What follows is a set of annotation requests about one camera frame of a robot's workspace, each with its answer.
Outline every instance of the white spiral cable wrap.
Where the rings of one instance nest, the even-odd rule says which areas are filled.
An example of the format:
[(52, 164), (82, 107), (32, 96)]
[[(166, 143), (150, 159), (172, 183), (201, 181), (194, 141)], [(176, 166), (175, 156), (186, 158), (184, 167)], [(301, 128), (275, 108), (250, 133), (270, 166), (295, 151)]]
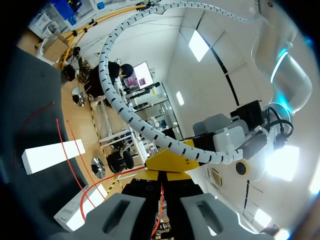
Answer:
[(109, 53), (117, 37), (126, 28), (128, 28), (130, 25), (140, 20), (141, 18), (156, 13), (158, 11), (164, 11), (173, 8), (200, 8), (222, 14), (226, 17), (235, 19), (243, 23), (251, 22), (249, 19), (236, 16), (219, 7), (198, 2), (176, 2), (170, 4), (163, 4), (160, 6), (153, 6), (144, 11), (141, 11), (131, 16), (123, 23), (121, 23), (110, 34), (110, 36), (106, 39), (105, 44), (103, 45), (99, 58), (99, 78), (103, 92), (111, 106), (120, 114), (122, 119), (127, 124), (129, 124), (136, 132), (141, 133), (145, 138), (149, 139), (150, 141), (155, 141), (155, 143), (161, 148), (169, 148), (171, 152), (177, 155), (183, 156), (191, 160), (196, 160), (202, 163), (230, 164), (234, 161), (240, 160), (243, 158), (242, 149), (232, 150), (228, 153), (205, 151), (199, 148), (186, 145), (169, 136), (165, 136), (162, 132), (152, 128), (149, 124), (147, 124), (139, 116), (137, 116), (133, 111), (131, 111), (128, 108), (128, 106), (122, 101), (121, 97), (116, 93), (116, 90), (111, 83), (108, 70)]

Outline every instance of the black shirt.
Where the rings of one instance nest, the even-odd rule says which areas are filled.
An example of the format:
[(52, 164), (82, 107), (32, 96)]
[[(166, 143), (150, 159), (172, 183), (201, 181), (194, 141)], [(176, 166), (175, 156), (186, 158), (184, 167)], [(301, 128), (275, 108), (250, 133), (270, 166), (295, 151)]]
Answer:
[[(120, 65), (116, 62), (108, 62), (109, 76), (112, 84), (115, 84), (116, 78), (119, 76)], [(104, 95), (99, 79), (99, 65), (91, 70), (88, 77), (88, 83), (84, 85), (84, 90), (87, 94), (94, 98)]]

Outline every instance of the red cable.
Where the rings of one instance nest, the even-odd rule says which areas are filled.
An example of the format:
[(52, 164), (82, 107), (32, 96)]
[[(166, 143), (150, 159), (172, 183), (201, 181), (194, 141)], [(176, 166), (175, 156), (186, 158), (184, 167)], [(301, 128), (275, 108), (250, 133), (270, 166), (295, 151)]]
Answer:
[(84, 220), (84, 221), (86, 220), (86, 216), (85, 216), (85, 214), (84, 214), (84, 207), (83, 207), (84, 199), (85, 199), (85, 195), (87, 194), (88, 191), (90, 191), (91, 188), (93, 188), (94, 186), (97, 186), (98, 184), (100, 184), (100, 183), (102, 183), (102, 182), (104, 182), (104, 181), (106, 181), (106, 180), (108, 180), (108, 179), (114, 178), (114, 177), (119, 176), (119, 175), (121, 175), (121, 174), (128, 174), (128, 173), (135, 172), (135, 171), (138, 171), (138, 170), (141, 170), (141, 169), (144, 169), (144, 168), (145, 168), (145, 166), (141, 166), (141, 167), (138, 167), (138, 168), (136, 168), (136, 169), (131, 169), (131, 170), (128, 170), (128, 171), (123, 171), (123, 172), (114, 174), (114, 175), (112, 175), (112, 176), (109, 176), (109, 177), (107, 177), (107, 178), (105, 178), (105, 179), (102, 179), (102, 180), (96, 182), (94, 185), (90, 186), (90, 187), (84, 192), (84, 194), (83, 194), (83, 196), (82, 196), (82, 198), (81, 198), (81, 201), (80, 201), (80, 211), (81, 211), (81, 215), (82, 215), (83, 220)]
[(74, 172), (74, 170), (73, 170), (73, 168), (72, 168), (72, 166), (71, 166), (71, 163), (70, 163), (70, 161), (69, 161), (69, 159), (68, 159), (68, 156), (67, 156), (67, 153), (66, 153), (66, 150), (65, 150), (65, 146), (64, 146), (64, 141), (62, 141), (62, 137), (61, 137), (61, 133), (60, 133), (59, 119), (58, 119), (58, 118), (56, 119), (56, 127), (58, 128), (58, 133), (59, 133), (60, 141), (61, 141), (62, 148), (63, 148), (63, 151), (64, 151), (64, 155), (65, 155), (66, 161), (68, 162), (69, 168), (70, 168), (70, 170), (71, 170), (71, 172), (72, 172), (72, 174), (73, 174), (73, 177), (74, 177), (74, 179), (76, 180), (76, 182), (78, 183), (80, 189), (82, 190), (83, 196), (86, 196), (86, 197), (88, 198), (89, 202), (90, 202), (90, 203), (92, 204), (92, 206), (95, 208), (95, 205), (92, 203), (92, 201), (91, 201), (91, 200), (89, 199), (89, 197), (87, 196), (87, 191), (85, 192), (85, 190), (82, 188), (82, 186), (81, 186), (81, 184), (80, 184), (80, 182), (79, 182), (79, 180), (78, 180), (78, 178), (77, 178), (77, 176), (76, 176), (76, 174), (75, 174), (75, 172)]
[[(84, 168), (85, 168), (86, 172), (88, 173), (88, 175), (89, 175), (89, 177), (90, 177), (90, 179), (91, 179), (92, 183), (93, 183), (93, 184), (95, 184), (95, 181), (94, 181), (94, 180), (93, 180), (93, 178), (91, 177), (91, 175), (90, 175), (90, 173), (89, 173), (89, 170), (88, 170), (88, 168), (87, 168), (87, 166), (86, 166), (86, 164), (85, 164), (84, 158), (82, 157), (82, 154), (80, 153), (80, 150), (79, 150), (79, 147), (78, 147), (78, 144), (77, 144), (77, 141), (76, 141), (76, 138), (75, 138), (74, 132), (72, 131), (72, 128), (71, 128), (70, 122), (69, 122), (69, 120), (67, 120), (66, 122), (67, 122), (67, 123), (68, 123), (68, 125), (69, 125), (69, 128), (70, 128), (70, 131), (71, 131), (71, 134), (72, 134), (73, 140), (74, 140), (74, 142), (75, 142), (76, 148), (78, 149), (79, 155), (80, 155), (81, 160), (82, 160), (82, 163), (83, 163), (83, 165), (84, 165)], [(105, 196), (103, 196), (103, 194), (100, 192), (100, 190), (99, 190), (98, 186), (95, 186), (95, 187), (96, 187), (96, 189), (98, 190), (98, 192), (101, 194), (101, 196), (104, 198), (104, 200), (106, 200)]]
[(163, 206), (164, 206), (164, 188), (161, 185), (161, 207), (160, 207), (160, 213), (159, 213), (159, 216), (158, 216), (158, 221), (157, 221), (157, 223), (155, 225), (155, 228), (152, 231), (151, 236), (153, 236), (156, 233), (156, 231), (157, 231), (157, 229), (159, 227), (159, 224), (160, 224), (160, 221), (161, 221), (161, 217), (162, 217), (162, 208), (163, 208)]
[(18, 133), (18, 137), (17, 137), (17, 141), (16, 141), (16, 145), (15, 145), (15, 149), (14, 149), (14, 158), (13, 158), (13, 169), (16, 170), (16, 156), (17, 156), (17, 147), (18, 147), (18, 142), (20, 139), (20, 136), (22, 134), (22, 131), (24, 130), (24, 128), (27, 126), (27, 124), (30, 122), (31, 119), (34, 118), (34, 116), (36, 116), (37, 114), (41, 113), (43, 110), (51, 107), (53, 104), (55, 104), (54, 102), (51, 102), (49, 105), (39, 109), (38, 111), (36, 111), (34, 114), (32, 114), (22, 125), (22, 127), (20, 128), (20, 131)]

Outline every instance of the computer monitor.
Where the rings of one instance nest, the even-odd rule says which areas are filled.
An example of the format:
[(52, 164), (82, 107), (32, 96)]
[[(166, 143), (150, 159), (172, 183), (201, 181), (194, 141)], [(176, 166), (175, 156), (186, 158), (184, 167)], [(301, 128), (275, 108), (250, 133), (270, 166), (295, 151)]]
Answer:
[(146, 61), (135, 66), (133, 72), (140, 89), (144, 89), (154, 83)]

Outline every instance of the white foam block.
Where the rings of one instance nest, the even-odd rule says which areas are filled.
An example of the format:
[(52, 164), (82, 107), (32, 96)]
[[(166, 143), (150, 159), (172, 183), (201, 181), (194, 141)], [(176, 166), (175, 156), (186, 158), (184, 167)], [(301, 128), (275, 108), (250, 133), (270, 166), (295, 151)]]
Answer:
[[(81, 139), (76, 140), (76, 143), (79, 147), (80, 153), (84, 154), (86, 151)], [(75, 141), (66, 141), (63, 143), (68, 159), (79, 155), (76, 143)], [(66, 161), (65, 152), (61, 143), (38, 146), (24, 150), (21, 157), (26, 173), (28, 175), (34, 174)]]
[[(100, 190), (101, 194), (106, 197), (107, 191), (105, 188), (99, 184), (98, 189)], [(60, 211), (54, 215), (54, 219), (67, 231), (73, 232), (80, 228), (85, 221), (81, 215), (80, 211), (80, 202), (83, 196), (83, 192), (80, 191), (77, 195), (74, 196)], [(99, 206), (103, 201), (104, 198), (101, 196), (97, 188), (94, 186), (90, 191), (86, 194), (90, 201), (93, 203), (95, 207)], [(83, 213), (85, 216), (94, 209), (93, 205), (90, 203), (87, 197), (84, 198), (83, 201)]]

